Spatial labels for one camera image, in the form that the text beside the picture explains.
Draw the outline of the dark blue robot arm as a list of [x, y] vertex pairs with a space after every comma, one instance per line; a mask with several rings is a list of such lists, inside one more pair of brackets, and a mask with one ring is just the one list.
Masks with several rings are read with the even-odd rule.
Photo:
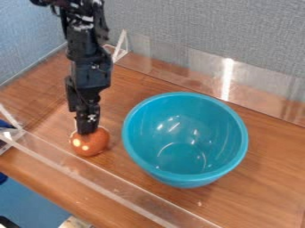
[[50, 7], [61, 18], [67, 40], [71, 74], [65, 78], [70, 112], [77, 113], [77, 131], [82, 135], [98, 130], [101, 92], [112, 86], [113, 56], [104, 48], [109, 41], [105, 0], [30, 0]]

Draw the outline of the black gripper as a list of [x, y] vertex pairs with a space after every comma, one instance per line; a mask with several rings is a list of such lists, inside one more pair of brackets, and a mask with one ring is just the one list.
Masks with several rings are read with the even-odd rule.
[[113, 57], [104, 54], [71, 61], [71, 74], [65, 78], [70, 112], [77, 111], [77, 130], [82, 135], [97, 131], [101, 120], [100, 93], [112, 85]]

